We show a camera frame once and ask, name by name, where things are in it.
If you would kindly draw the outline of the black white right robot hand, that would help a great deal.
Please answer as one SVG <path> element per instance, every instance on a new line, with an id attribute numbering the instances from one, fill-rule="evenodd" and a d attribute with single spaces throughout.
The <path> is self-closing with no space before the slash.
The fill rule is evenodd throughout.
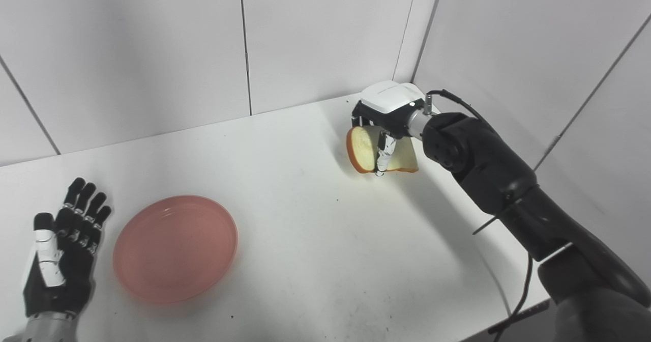
<path id="1" fill-rule="evenodd" d="M 362 174 L 416 173 L 413 139 L 422 140 L 426 123 L 425 95 L 411 84 L 392 80 L 360 93 L 346 135 L 349 161 Z"/>

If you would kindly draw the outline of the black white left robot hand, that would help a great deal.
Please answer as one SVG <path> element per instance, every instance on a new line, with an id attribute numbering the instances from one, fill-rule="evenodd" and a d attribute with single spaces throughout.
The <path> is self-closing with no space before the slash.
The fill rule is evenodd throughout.
<path id="1" fill-rule="evenodd" d="M 27 317 L 44 312 L 77 316 L 93 291 L 93 267 L 112 209 L 107 195 L 75 178 L 56 214 L 33 219 L 36 252 L 23 289 Z"/>

